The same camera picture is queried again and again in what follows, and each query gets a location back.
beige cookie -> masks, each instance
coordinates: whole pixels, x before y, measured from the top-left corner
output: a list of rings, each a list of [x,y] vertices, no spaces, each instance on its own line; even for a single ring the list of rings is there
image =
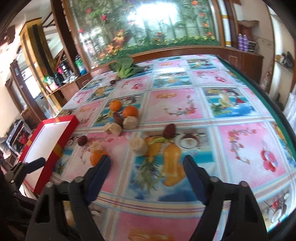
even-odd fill
[[[110,130],[111,134],[114,136],[120,136],[120,134],[122,132],[121,126],[118,125],[117,123],[112,123],[109,130]]]
[[[138,124],[138,118],[134,116],[128,116],[123,120],[123,128],[124,129],[135,129]]]
[[[111,127],[112,123],[106,123],[104,125],[104,132],[107,133],[107,134],[110,134],[111,131],[110,131],[110,127]]]
[[[148,145],[142,138],[132,138],[130,140],[130,149],[135,156],[143,156],[148,151]]]

table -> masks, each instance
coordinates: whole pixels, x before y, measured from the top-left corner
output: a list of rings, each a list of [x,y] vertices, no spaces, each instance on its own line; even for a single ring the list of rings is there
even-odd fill
[[[175,56],[143,63],[145,72],[110,85],[116,74],[97,75],[63,107],[80,124],[63,150],[51,180],[83,176],[102,145],[112,167],[90,210],[106,240],[189,240],[203,213],[181,162],[190,154],[210,176],[248,182],[267,230],[296,207],[295,149],[273,107],[245,78],[213,55]],[[112,122],[110,101],[139,109],[140,124],[119,136],[103,132]],[[174,123],[173,140],[159,138]],[[77,145],[81,135],[86,146]],[[143,137],[151,156],[134,157],[129,139]],[[168,170],[174,166],[175,173]],[[225,201],[214,240],[223,234],[230,203]]]

